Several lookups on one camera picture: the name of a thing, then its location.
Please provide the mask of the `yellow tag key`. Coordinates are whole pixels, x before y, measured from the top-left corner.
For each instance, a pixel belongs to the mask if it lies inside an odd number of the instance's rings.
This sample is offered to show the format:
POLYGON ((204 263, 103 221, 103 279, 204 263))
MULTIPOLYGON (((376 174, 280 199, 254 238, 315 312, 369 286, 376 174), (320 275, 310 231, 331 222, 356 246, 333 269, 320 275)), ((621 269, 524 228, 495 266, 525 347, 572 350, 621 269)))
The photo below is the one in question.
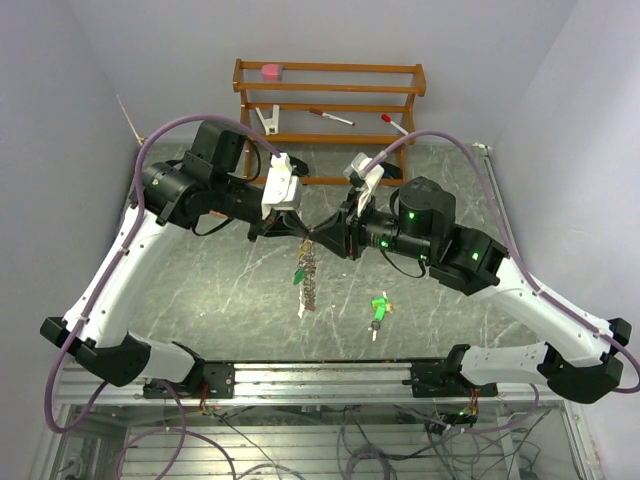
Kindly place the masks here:
POLYGON ((300 245, 299 253, 301 256, 309 254, 312 251, 312 242, 310 240, 304 240, 300 245))

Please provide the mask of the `metal key ring disc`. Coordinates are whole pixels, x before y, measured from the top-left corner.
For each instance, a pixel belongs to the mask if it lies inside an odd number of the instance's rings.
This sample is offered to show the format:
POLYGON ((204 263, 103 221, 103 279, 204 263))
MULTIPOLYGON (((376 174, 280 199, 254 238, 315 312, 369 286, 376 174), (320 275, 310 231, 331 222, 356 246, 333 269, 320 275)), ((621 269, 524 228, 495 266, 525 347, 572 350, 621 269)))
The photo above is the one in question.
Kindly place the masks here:
POLYGON ((303 316, 304 312, 314 312, 316 310, 315 274, 316 274, 317 266, 316 266, 313 242, 312 242, 312 251, 309 254, 301 256, 300 253, 298 252, 298 261, 297 261, 297 267, 295 272, 300 268, 303 268, 306 270, 305 281, 300 285, 293 284, 294 286, 299 287, 299 308, 297 312, 297 315, 299 318, 303 316))

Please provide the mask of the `green key tag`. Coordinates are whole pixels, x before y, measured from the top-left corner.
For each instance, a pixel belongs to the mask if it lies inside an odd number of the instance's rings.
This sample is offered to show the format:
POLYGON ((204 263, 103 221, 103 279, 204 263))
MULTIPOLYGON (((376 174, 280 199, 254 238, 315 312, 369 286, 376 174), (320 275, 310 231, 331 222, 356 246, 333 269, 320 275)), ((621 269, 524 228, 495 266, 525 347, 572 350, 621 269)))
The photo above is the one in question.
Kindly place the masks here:
POLYGON ((305 281, 306 270, 303 268, 298 269, 294 274, 293 284, 300 285, 305 281))

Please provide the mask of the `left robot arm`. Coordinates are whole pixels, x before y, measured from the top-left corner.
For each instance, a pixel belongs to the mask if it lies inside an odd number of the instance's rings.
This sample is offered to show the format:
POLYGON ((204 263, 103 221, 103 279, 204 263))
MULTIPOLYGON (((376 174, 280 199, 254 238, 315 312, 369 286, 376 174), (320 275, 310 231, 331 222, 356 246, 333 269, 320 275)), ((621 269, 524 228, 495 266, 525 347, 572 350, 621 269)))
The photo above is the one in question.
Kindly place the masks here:
POLYGON ((117 239, 73 307, 41 325, 41 335, 59 348, 61 357, 71 355, 105 385, 123 387, 138 378, 157 378, 168 381, 182 397, 192 397, 203 387, 204 373, 195 353, 178 344, 140 338, 129 330, 139 295, 187 231, 170 222, 164 212, 149 210, 144 160, 164 133, 197 119, 195 115, 178 118, 146 139, 135 160, 133 200, 117 239))

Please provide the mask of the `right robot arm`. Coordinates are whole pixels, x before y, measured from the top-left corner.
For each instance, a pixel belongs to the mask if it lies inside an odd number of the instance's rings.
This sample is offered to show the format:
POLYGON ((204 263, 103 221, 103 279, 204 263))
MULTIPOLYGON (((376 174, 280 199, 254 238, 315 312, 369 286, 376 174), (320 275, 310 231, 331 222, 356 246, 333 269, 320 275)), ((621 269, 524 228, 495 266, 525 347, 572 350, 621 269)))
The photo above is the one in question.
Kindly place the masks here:
POLYGON ((585 311, 574 320, 570 302, 546 301, 543 287, 528 284, 505 246, 456 223, 455 197, 432 180, 418 177, 400 187, 393 195, 395 213, 381 212, 357 194, 352 190, 336 213, 312 229, 312 241, 352 260, 367 247, 414 259, 439 284, 494 305, 539 338, 520 347, 454 346, 440 371, 448 393, 459 396, 494 383, 536 384, 592 404, 619 386, 623 364, 616 355, 628 343, 628 322, 585 311))

